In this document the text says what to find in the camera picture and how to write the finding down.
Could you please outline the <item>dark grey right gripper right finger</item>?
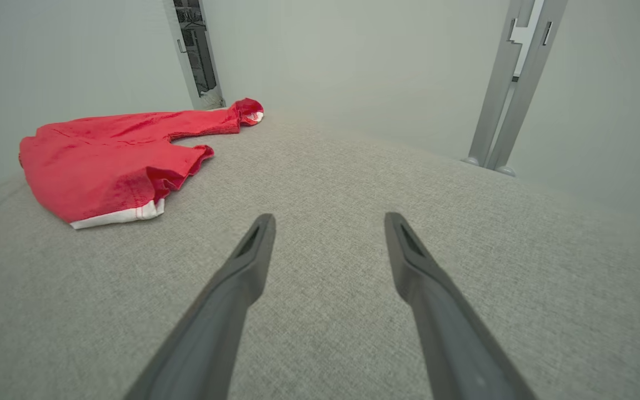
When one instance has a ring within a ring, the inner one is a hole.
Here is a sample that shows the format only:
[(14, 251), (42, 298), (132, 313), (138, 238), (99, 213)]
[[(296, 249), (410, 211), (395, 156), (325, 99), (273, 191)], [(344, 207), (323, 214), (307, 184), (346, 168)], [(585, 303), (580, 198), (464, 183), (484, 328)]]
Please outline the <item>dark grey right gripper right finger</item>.
[(525, 379), (401, 214), (384, 216), (389, 265), (417, 325), (436, 399), (534, 399)]

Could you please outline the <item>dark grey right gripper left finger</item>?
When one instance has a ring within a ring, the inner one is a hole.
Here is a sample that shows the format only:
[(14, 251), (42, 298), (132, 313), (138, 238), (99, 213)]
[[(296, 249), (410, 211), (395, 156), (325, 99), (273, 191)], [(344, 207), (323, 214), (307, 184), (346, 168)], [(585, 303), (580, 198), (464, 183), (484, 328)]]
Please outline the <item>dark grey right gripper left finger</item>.
[(274, 215), (256, 218), (176, 324), (127, 399), (226, 399), (248, 309), (262, 295), (276, 237)]

